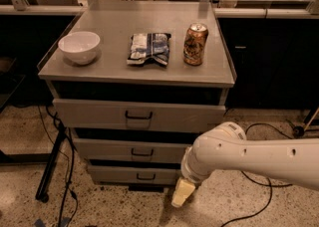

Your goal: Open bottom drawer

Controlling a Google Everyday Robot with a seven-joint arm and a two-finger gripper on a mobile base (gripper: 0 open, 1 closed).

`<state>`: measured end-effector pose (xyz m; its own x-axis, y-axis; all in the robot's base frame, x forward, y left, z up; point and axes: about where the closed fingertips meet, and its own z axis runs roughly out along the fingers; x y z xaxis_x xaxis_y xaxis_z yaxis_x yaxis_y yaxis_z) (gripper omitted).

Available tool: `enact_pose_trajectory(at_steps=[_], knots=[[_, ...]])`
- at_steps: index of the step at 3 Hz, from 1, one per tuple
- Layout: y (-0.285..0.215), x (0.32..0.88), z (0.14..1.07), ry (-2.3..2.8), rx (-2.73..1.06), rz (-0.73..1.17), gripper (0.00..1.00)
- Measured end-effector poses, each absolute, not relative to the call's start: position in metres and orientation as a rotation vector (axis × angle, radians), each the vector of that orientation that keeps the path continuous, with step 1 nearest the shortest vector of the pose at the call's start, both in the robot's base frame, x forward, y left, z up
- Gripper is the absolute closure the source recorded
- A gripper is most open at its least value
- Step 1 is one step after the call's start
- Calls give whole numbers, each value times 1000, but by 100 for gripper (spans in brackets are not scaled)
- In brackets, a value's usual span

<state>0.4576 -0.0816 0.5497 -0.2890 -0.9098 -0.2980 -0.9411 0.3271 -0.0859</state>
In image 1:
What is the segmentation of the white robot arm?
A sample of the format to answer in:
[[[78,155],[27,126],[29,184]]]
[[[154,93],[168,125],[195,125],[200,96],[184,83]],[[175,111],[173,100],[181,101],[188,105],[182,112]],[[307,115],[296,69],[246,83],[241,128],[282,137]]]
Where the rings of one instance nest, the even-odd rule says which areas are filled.
[[[171,205],[180,207],[213,171],[239,170],[309,189],[319,188],[319,139],[249,140],[227,121],[197,137],[185,150]]]

